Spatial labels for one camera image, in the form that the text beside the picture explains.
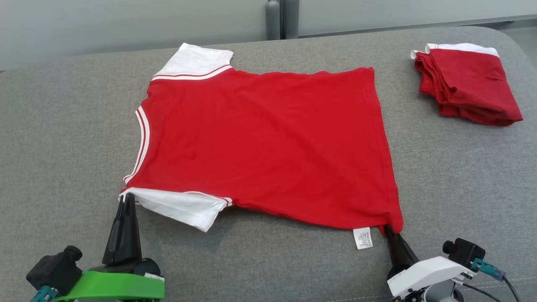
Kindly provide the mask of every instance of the red t-shirt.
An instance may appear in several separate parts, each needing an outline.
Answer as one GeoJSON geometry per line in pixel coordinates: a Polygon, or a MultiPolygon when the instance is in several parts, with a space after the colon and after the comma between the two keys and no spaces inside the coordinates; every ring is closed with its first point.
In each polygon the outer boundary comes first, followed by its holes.
{"type": "Polygon", "coordinates": [[[374,70],[259,75],[232,55],[183,44],[153,77],[122,194],[202,231],[231,205],[401,231],[374,70]]]}

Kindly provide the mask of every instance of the gray fabric surface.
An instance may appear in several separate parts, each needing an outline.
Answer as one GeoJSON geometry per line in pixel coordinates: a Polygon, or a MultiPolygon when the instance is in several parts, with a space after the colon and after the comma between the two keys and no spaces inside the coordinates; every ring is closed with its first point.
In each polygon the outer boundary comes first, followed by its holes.
{"type": "MultiPolygon", "coordinates": [[[[445,240],[474,241],[521,297],[537,284],[537,72],[507,36],[488,28],[431,28],[220,45],[254,73],[339,72],[373,66],[405,218],[421,259],[445,240]],[[409,59],[427,42],[498,50],[525,118],[507,128],[438,115],[418,93],[409,59]]],[[[28,301],[25,275],[43,255],[76,245],[98,265],[140,131],[135,109],[175,49],[98,54],[0,75],[0,292],[28,301]]],[[[161,266],[167,301],[389,301],[386,243],[356,250],[352,232],[232,208],[208,233],[138,208],[144,256],[161,266]]],[[[504,284],[471,283],[512,300],[504,284]]],[[[488,301],[463,291],[466,301],[488,301]]]]}

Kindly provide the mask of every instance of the white robot part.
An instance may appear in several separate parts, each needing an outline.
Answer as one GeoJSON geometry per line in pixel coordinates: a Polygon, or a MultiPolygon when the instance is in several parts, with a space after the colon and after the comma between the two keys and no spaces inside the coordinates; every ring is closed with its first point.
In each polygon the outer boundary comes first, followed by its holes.
{"type": "Polygon", "coordinates": [[[409,269],[393,276],[388,280],[388,286],[394,297],[404,298],[410,293],[410,289],[416,291],[435,283],[457,278],[461,273],[475,276],[470,269],[439,256],[419,261],[409,269]]]}

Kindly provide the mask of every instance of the red fabric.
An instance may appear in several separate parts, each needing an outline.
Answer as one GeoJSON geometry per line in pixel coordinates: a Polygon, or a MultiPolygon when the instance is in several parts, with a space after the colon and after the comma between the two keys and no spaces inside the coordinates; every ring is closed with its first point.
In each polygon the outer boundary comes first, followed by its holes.
{"type": "Polygon", "coordinates": [[[374,70],[153,80],[128,187],[231,197],[311,224],[403,227],[374,70]]]}
{"type": "Polygon", "coordinates": [[[431,49],[417,53],[415,67],[422,74],[419,91],[435,97],[442,116],[489,126],[522,120],[497,56],[431,49]]]}

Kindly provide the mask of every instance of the black cable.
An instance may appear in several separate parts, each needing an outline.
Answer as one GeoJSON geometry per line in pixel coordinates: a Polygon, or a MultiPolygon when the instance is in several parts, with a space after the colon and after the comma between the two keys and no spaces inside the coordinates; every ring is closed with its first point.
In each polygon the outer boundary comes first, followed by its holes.
{"type": "Polygon", "coordinates": [[[503,276],[502,279],[507,283],[507,286],[509,286],[509,289],[510,289],[511,292],[513,293],[514,299],[515,299],[517,302],[520,302],[520,298],[518,297],[517,292],[514,290],[514,287],[513,287],[513,285],[511,284],[511,282],[509,282],[509,280],[507,280],[507,278],[505,278],[505,276],[503,276]]]}
{"type": "Polygon", "coordinates": [[[487,293],[487,292],[484,291],[484,290],[480,290],[480,289],[478,289],[477,287],[473,287],[473,286],[471,286],[470,284],[466,284],[466,283],[462,283],[462,285],[463,285],[463,286],[466,286],[466,287],[469,288],[469,289],[473,289],[473,290],[475,290],[475,291],[478,291],[478,292],[484,294],[485,296],[491,298],[492,300],[494,300],[494,301],[496,301],[496,302],[501,302],[498,298],[494,297],[493,295],[487,293]]]}

